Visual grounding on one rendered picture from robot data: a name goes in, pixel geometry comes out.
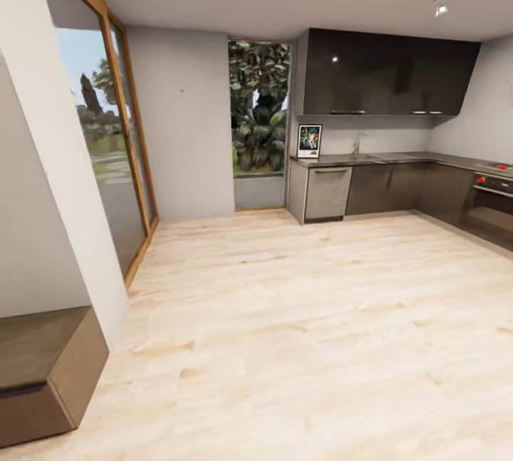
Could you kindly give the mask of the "poster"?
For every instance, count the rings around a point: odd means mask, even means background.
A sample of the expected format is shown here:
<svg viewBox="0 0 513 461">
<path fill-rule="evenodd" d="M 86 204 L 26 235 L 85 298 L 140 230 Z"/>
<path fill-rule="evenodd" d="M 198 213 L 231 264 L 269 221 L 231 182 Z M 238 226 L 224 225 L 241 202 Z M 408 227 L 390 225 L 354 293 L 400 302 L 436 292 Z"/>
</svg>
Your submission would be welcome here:
<svg viewBox="0 0 513 461">
<path fill-rule="evenodd" d="M 323 124 L 300 124 L 297 159 L 319 159 Z"/>
</svg>

